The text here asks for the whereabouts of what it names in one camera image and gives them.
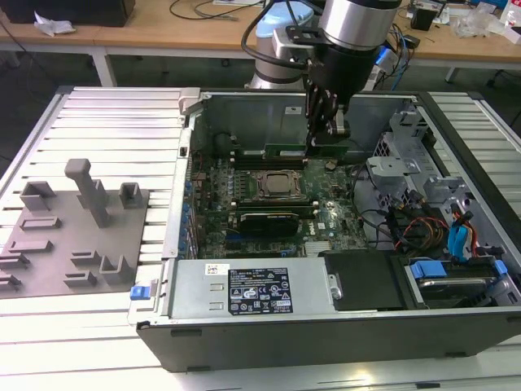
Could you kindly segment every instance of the wooden table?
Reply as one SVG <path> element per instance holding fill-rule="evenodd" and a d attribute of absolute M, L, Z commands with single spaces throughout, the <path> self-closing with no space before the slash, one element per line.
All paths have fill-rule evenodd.
<path fill-rule="evenodd" d="M 175 11 L 195 16 L 192 7 L 200 0 L 181 0 Z M 238 11 L 238 21 L 183 20 L 170 14 L 171 0 L 136 0 L 134 13 L 124 28 L 77 26 L 77 32 L 47 37 L 32 25 L 6 26 L 28 51 L 86 53 L 92 55 L 102 86 L 115 86 L 109 55 L 156 55 L 170 57 L 206 57 L 248 59 L 241 50 L 240 40 L 259 7 Z M 231 6 L 202 7 L 207 13 L 231 10 Z M 448 81 L 458 68 L 521 69 L 521 46 L 506 38 L 458 38 L 449 26 L 433 25 L 428 32 L 411 30 L 409 20 L 401 16 L 396 22 L 404 33 L 421 39 L 412 65 L 453 68 Z M 255 45 L 252 35 L 250 43 Z M 19 51 L 20 48 L 0 29 L 0 50 Z"/>

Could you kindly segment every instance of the power supply label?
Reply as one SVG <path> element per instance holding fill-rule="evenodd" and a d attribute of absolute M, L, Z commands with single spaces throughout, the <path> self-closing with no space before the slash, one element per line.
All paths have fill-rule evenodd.
<path fill-rule="evenodd" d="M 228 311 L 232 315 L 293 312 L 287 268 L 228 270 Z"/>

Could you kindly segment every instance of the aluminum extrusion table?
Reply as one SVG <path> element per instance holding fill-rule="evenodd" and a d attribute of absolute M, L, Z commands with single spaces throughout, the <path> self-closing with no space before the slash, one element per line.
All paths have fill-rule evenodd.
<path fill-rule="evenodd" d="M 147 88 L 57 94 L 0 181 L 0 246 L 23 206 L 16 192 L 34 180 L 72 190 L 72 181 L 58 175 L 69 158 L 84 156 L 93 171 L 103 165 L 92 174 L 107 189 L 138 182 L 151 191 L 137 280 L 157 275 L 176 168 L 179 94 L 179 89 Z M 518 161 L 519 139 L 485 103 L 466 94 L 433 98 L 448 105 L 445 112 L 458 121 L 458 131 L 468 132 L 465 140 L 477 147 L 472 148 L 476 156 L 489 158 L 482 161 L 491 162 L 493 180 L 519 213 L 521 181 L 508 182 L 519 178 L 519 171 L 498 160 Z M 496 124 L 501 128 L 494 129 Z M 497 141 L 481 143 L 485 136 Z M 128 293 L 0 301 L 2 389 L 417 389 L 430 382 L 442 389 L 515 390 L 521 381 L 521 337 L 469 358 L 172 374 L 128 324 L 129 304 Z"/>

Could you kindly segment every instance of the white plastic bag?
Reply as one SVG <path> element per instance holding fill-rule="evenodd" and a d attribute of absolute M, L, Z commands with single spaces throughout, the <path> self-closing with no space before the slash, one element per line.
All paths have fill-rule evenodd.
<path fill-rule="evenodd" d="M 453 20 L 450 25 L 454 33 L 460 38 L 484 36 L 488 37 L 490 32 L 488 26 L 496 20 L 491 12 L 494 12 L 495 6 L 481 2 L 474 10 L 470 11 L 466 16 L 460 16 Z"/>
<path fill-rule="evenodd" d="M 511 0 L 505 12 L 505 27 L 521 26 L 521 0 Z"/>

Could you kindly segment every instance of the table leg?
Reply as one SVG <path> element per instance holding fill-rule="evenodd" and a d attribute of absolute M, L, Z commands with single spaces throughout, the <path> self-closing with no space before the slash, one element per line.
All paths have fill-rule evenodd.
<path fill-rule="evenodd" d="M 102 87 L 116 87 L 116 78 L 112 71 L 111 60 L 104 48 L 99 47 L 91 54 L 94 66 L 98 71 L 99 81 Z"/>
<path fill-rule="evenodd" d="M 447 76 L 445 76 L 445 81 L 448 83 L 452 83 L 454 81 L 454 78 L 458 75 L 459 70 L 460 68 L 449 69 Z"/>

